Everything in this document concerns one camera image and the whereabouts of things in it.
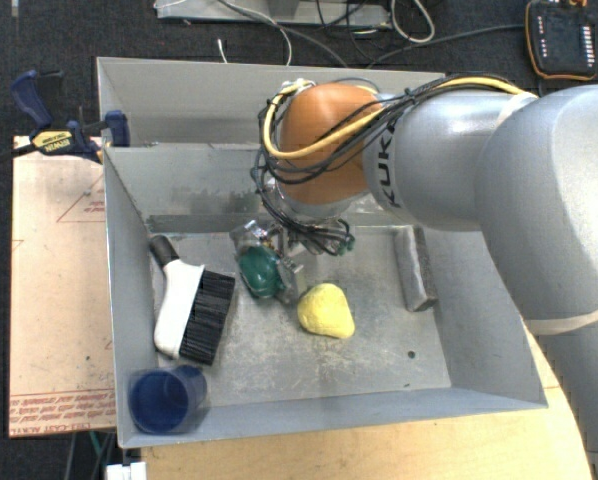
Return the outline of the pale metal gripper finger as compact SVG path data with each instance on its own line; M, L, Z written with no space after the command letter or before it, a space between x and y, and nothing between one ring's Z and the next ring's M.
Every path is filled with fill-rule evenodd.
M307 290L304 265L296 263L291 258L282 258L277 266L282 288L277 293L277 299L290 304L297 302Z
M269 245L268 232L256 220L237 226L229 232L235 252L244 254L250 248Z

